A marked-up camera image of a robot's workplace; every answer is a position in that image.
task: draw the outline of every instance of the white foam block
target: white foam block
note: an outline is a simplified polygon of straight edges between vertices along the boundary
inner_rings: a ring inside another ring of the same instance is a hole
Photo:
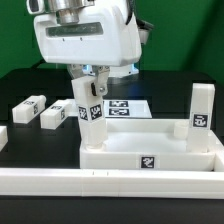
[[[213,84],[194,84],[191,100],[187,151],[207,152],[215,95]]]
[[[29,123],[45,109],[45,96],[31,96],[12,109],[14,123]]]
[[[4,148],[8,142],[7,128],[0,126],[0,151]]]
[[[58,100],[40,115],[41,128],[55,130],[69,116],[70,100]]]
[[[82,77],[72,81],[77,104],[79,128],[84,144],[91,148],[101,146],[107,139],[107,125],[102,96],[95,96],[95,77]]]
[[[224,199],[223,172],[0,169],[0,195]]]

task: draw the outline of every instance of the white block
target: white block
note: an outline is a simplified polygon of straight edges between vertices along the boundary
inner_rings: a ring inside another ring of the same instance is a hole
[[[41,128],[55,130],[71,112],[70,100],[58,100],[40,115]]]
[[[45,96],[31,96],[12,109],[14,123],[29,123],[45,109]]]
[[[8,142],[7,127],[0,126],[0,151]]]
[[[191,100],[187,151],[207,152],[215,87],[212,84],[194,84]]]
[[[107,139],[107,125],[104,116],[103,98],[94,95],[95,77],[82,77],[72,81],[77,104],[79,128],[85,146],[101,149]]]

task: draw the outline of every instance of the green background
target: green background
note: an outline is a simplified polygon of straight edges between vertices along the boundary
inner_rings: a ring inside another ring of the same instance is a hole
[[[1,5],[0,77],[41,59],[25,2]],[[155,25],[141,69],[205,72],[224,84],[224,0],[136,0],[136,6],[137,17]]]

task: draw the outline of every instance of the white upright post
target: white upright post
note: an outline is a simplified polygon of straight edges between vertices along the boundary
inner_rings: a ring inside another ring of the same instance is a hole
[[[191,100],[188,152],[207,152],[215,95],[213,84],[194,84]]]
[[[28,124],[45,109],[45,96],[30,96],[12,109],[13,122]]]
[[[85,76],[72,81],[78,109],[79,128],[82,142],[87,149],[102,150],[107,139],[103,97],[96,96],[96,77]]]

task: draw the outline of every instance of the black table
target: black table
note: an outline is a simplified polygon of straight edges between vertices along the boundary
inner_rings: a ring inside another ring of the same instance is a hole
[[[137,81],[109,85],[106,99],[147,100],[153,118],[188,118],[192,84],[214,83],[212,129],[224,142],[224,87],[196,72],[142,71]],[[77,118],[56,131],[41,130],[39,116],[14,124],[11,109],[31,95],[45,95],[46,107],[73,98],[66,70],[18,69],[0,79],[0,125],[9,142],[0,167],[79,168]],[[222,223],[223,200],[155,198],[0,197],[2,223]]]

